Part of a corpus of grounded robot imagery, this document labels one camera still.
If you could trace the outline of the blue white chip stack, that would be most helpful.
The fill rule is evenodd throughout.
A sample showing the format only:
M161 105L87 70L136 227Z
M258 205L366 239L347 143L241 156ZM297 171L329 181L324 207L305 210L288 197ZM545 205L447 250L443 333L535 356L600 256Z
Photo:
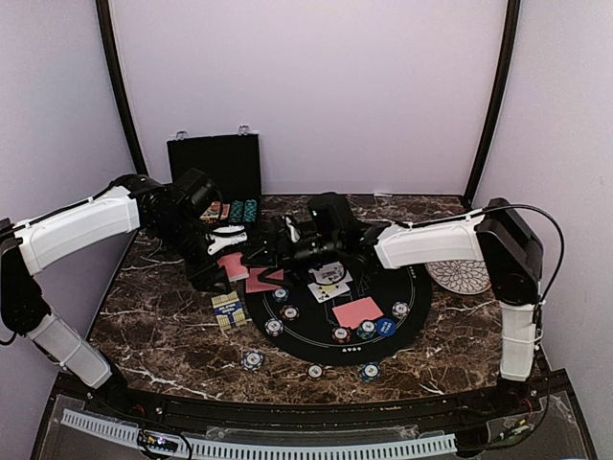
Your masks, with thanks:
M263 366L264 362L263 353L251 351L242 357L241 367L248 372L255 372Z

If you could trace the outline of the brown white chip stack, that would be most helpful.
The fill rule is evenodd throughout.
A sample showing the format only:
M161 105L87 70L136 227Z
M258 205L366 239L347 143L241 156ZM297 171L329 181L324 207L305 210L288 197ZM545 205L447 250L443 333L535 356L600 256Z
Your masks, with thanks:
M312 364L307 368L306 375L311 380L319 380L325 374L324 368L319 364Z

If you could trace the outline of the brown chip front mat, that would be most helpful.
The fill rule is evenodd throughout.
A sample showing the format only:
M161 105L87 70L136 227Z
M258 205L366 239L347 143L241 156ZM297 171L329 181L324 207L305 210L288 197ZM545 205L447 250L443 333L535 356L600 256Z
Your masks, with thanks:
M338 326L332 329L331 337L338 344L346 344L351 341L352 332L348 328Z

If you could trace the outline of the dealt card front player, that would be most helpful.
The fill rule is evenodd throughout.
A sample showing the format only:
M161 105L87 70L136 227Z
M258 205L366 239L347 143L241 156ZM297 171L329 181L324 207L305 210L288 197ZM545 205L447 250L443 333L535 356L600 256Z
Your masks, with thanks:
M341 327L357 329L363 321L374 321L384 315L372 297L362 298L332 309Z

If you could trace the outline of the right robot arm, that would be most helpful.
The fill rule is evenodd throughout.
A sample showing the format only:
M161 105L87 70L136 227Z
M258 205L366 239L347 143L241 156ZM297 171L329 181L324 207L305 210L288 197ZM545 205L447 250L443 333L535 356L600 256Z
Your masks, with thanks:
M488 396L499 416L526 399L538 339L543 246L517 209L497 198L481 210L423 223L366 223L335 193L313 197L309 220L273 218L243 257L248 312L284 352L324 365L378 363L413 342L432 288L491 291L502 312L505 380Z

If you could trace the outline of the brown chip mat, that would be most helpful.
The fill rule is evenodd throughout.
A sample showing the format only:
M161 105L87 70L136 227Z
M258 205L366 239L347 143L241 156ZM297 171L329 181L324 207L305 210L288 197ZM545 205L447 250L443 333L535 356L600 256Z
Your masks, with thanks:
M331 337L338 344L346 344L351 341L352 332L348 328L338 326L332 329Z
M295 321L300 317L300 310L293 305L285 305L280 310L283 321Z

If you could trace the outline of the blue chip mat edge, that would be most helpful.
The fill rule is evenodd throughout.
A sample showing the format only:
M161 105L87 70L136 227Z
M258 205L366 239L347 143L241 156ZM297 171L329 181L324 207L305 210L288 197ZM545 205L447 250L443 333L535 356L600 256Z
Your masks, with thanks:
M264 323L264 330L269 336L277 337L284 332L284 323L277 318L271 318Z

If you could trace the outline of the blue chip mat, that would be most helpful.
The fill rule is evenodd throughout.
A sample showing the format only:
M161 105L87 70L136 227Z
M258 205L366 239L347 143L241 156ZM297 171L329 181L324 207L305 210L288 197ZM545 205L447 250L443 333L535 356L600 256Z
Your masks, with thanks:
M405 318L411 310L411 307L405 302L395 302L392 306L392 315L395 318Z

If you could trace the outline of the dealt card player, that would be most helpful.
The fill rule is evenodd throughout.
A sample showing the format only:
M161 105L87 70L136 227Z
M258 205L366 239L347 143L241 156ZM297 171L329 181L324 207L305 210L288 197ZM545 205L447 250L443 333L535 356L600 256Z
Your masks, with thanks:
M245 292L246 293L258 293L258 292L266 292L271 290L276 290L281 288L279 285L270 284L266 282L262 282L259 280L259 275L265 271L264 267L254 267L249 268L249 276L245 280ZM284 271L282 269L277 270L274 273L270 273L267 275L268 278L283 281L284 280Z
M362 298L332 309L341 327L357 329L363 321L374 321L384 315L372 297Z

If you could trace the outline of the blue green chip stack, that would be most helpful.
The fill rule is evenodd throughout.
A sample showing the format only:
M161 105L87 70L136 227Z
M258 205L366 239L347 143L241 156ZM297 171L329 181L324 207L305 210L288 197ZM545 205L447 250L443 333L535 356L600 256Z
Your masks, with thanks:
M381 367L377 362L365 363L359 370L359 377L364 382L374 382L382 375Z

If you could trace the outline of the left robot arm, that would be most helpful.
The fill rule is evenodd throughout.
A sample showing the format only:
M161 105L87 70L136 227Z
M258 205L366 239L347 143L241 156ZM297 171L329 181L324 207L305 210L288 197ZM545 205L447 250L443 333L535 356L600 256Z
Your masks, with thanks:
M193 288L213 291L228 281L212 250L213 234L201 215L222 194L206 173L191 169L162 184L142 174L126 174L101 192L46 215L17 223L1 222L1 320L70 371L115 418L135 409L122 373L82 334L70 326L54 304L76 293L80 300L102 294L110 281L118 251L94 266L96 275L76 268L86 257L99 256L108 241L146 229L185 264Z

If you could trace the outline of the red-backed card deck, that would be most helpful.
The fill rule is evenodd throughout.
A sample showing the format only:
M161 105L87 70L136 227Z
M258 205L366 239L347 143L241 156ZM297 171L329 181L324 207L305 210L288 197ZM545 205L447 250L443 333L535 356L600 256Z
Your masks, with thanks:
M225 270L230 282L237 282L249 277L249 269L241 263L242 253L235 252L221 257L217 264Z

